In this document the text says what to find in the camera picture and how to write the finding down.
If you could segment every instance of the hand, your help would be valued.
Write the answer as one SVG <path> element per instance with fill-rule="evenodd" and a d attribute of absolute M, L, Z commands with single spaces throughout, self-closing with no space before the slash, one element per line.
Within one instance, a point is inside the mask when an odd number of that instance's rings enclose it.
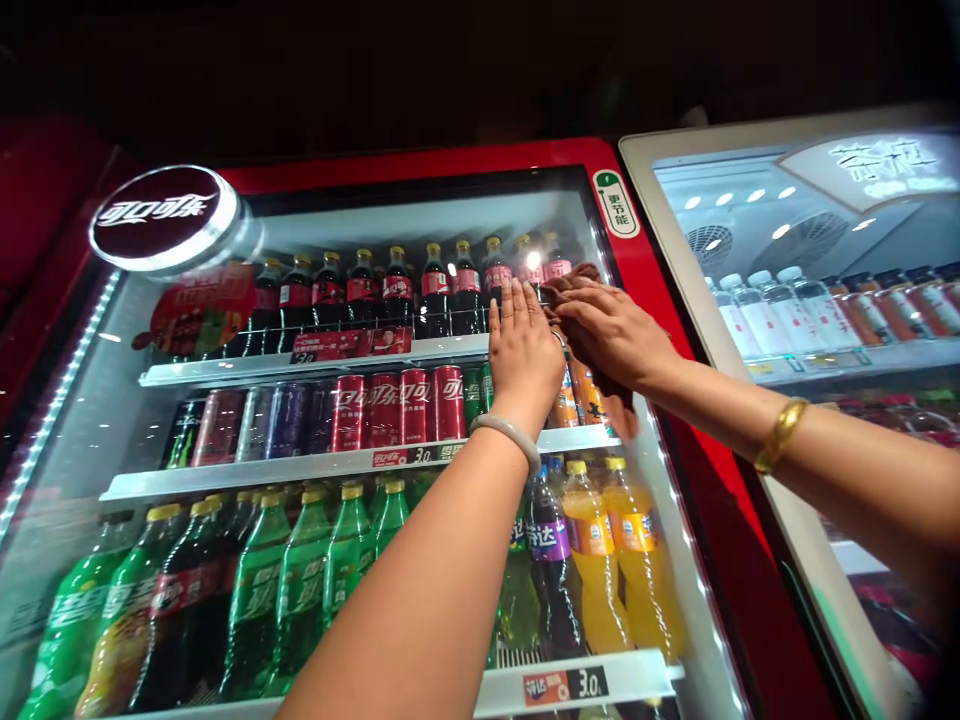
<path fill-rule="evenodd" d="M 661 387 L 683 363 L 667 333 L 622 290 L 586 282 L 560 294 L 557 315 L 576 321 L 579 344 L 612 380 L 640 393 Z"/>
<path fill-rule="evenodd" d="M 563 380 L 563 348 L 529 283 L 503 286 L 503 317 L 490 303 L 491 413 L 517 425 L 535 441 Z"/>

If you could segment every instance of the woman's left hand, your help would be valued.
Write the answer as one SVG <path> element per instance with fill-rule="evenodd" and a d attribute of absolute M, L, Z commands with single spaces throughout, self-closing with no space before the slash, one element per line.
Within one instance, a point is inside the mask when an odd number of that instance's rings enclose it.
<path fill-rule="evenodd" d="M 491 413 L 536 441 L 560 392 L 565 360 L 529 283 L 514 278 L 503 287 L 503 307 L 490 303 Z"/>

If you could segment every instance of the fanta bottle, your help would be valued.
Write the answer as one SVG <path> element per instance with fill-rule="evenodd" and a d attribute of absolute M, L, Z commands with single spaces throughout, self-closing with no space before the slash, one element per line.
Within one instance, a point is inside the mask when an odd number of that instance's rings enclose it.
<path fill-rule="evenodd" d="M 587 644 L 596 654 L 632 650 L 627 612 L 618 594 L 620 574 L 603 496 L 587 477 L 587 465 L 582 460 L 568 462 L 567 474 L 563 513 L 567 516 L 573 560 L 583 580 L 581 608 Z"/>
<path fill-rule="evenodd" d="M 606 459 L 603 490 L 617 559 L 626 579 L 627 617 L 637 647 L 658 647 L 668 663 L 683 654 L 686 630 L 677 603 L 670 558 L 654 512 L 653 496 L 627 474 L 621 457 Z"/>

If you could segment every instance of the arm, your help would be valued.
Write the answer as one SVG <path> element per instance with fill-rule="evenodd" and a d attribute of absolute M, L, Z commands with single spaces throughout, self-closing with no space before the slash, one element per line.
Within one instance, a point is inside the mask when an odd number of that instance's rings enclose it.
<path fill-rule="evenodd" d="M 683 360 L 623 292 L 562 296 L 561 318 L 589 337 L 611 377 L 753 462 L 788 398 Z M 942 607 L 960 559 L 960 454 L 808 407 L 776 478 Z"/>
<path fill-rule="evenodd" d="M 536 441 L 563 352 L 529 286 L 504 288 L 502 320 L 491 307 L 490 365 L 491 412 Z M 277 719 L 473 717 L 528 472 L 513 441 L 478 429 L 350 597 Z"/>

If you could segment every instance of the brown rag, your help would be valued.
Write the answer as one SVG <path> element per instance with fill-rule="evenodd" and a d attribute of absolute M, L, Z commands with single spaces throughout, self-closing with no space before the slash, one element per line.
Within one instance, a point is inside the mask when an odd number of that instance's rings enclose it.
<path fill-rule="evenodd" d="M 544 308 L 544 313 L 550 325 L 559 330 L 565 338 L 573 357 L 590 368 L 593 373 L 593 382 L 603 398 L 603 408 L 617 435 L 624 440 L 633 440 L 640 432 L 637 413 L 633 409 L 633 392 L 608 377 L 599 368 L 590 353 L 587 333 L 580 327 L 579 323 L 571 318 L 561 318 L 555 311 L 560 293 L 587 287 L 588 283 L 584 282 L 584 279 L 602 282 L 600 271 L 597 270 L 596 265 L 580 263 L 566 275 L 551 278 L 541 285 L 541 289 L 550 303 Z"/>

